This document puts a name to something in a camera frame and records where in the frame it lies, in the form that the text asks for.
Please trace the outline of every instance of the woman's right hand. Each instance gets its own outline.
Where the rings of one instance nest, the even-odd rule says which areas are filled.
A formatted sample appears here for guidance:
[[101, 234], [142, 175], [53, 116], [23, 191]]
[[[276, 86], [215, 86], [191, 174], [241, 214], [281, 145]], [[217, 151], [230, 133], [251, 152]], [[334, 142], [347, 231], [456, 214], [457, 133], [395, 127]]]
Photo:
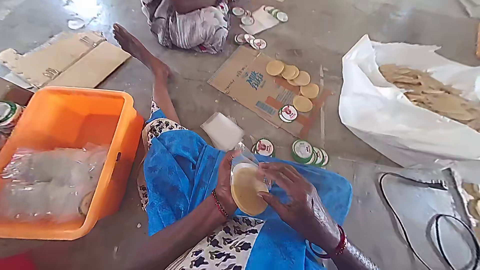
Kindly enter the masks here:
[[307, 240], [327, 253], [334, 252], [340, 242], [340, 232], [316, 188], [291, 165], [282, 162], [260, 163], [259, 168], [260, 173], [275, 181], [291, 199], [289, 203], [283, 204], [271, 193], [259, 192], [265, 202]]

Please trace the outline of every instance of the leg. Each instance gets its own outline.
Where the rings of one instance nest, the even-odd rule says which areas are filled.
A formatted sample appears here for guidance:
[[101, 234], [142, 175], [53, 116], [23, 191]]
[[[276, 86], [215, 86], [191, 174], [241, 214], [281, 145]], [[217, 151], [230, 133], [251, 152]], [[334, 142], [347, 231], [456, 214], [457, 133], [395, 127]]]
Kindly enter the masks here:
[[155, 101], [168, 119], [180, 124], [179, 117], [167, 91], [167, 79], [170, 74], [170, 68], [160, 59], [153, 56], [136, 37], [132, 36], [121, 25], [113, 25], [113, 35], [122, 49], [150, 69], [154, 77], [153, 101]]

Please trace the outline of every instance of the patterned clothing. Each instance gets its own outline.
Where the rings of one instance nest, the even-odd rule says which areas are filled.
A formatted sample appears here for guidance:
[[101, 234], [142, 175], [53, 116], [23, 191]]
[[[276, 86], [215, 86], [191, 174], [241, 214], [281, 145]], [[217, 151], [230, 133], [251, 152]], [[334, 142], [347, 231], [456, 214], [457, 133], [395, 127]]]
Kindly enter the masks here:
[[212, 54], [222, 51], [230, 29], [227, 0], [187, 14], [178, 14], [172, 1], [142, 0], [142, 11], [158, 42], [168, 48], [174, 45]]
[[[159, 109], [152, 100], [150, 117]], [[153, 138], [173, 130], [186, 130], [186, 128], [167, 118], [151, 121], [142, 132], [145, 149], [147, 151], [150, 149]], [[143, 173], [137, 178], [137, 184], [142, 209], [145, 210], [148, 204], [148, 191]], [[194, 248], [187, 250], [166, 270], [245, 269], [255, 239], [263, 224], [264, 221], [260, 219], [235, 216], [205, 237]]]
[[185, 252], [166, 270], [245, 269], [263, 225], [263, 220], [243, 216], [233, 217], [194, 248]]

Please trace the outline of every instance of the orange plastic tub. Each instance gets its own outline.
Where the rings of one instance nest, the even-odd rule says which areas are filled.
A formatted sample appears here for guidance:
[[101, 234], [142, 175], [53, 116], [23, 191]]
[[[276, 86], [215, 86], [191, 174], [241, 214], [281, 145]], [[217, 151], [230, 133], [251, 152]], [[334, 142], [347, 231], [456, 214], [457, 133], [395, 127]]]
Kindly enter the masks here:
[[90, 142], [110, 148], [86, 218], [65, 223], [0, 219], [0, 237], [73, 240], [86, 235], [97, 220], [117, 212], [143, 122], [125, 92], [58, 86], [36, 92], [0, 151], [2, 169], [19, 147], [82, 148]]

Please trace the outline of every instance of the wrist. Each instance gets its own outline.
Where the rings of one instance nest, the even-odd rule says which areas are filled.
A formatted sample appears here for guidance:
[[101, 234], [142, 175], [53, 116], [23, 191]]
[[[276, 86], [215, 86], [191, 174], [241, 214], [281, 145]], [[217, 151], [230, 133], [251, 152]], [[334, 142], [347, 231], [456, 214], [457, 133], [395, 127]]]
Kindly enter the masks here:
[[335, 225], [334, 228], [330, 228], [330, 226], [328, 226], [327, 229], [320, 229], [317, 231], [316, 237], [311, 240], [313, 244], [319, 246], [328, 254], [335, 253], [335, 248], [338, 246], [340, 241], [340, 230], [338, 229], [337, 225]]
[[237, 210], [237, 204], [233, 200], [232, 193], [224, 188], [215, 188], [216, 199], [225, 210], [225, 212], [231, 216]]

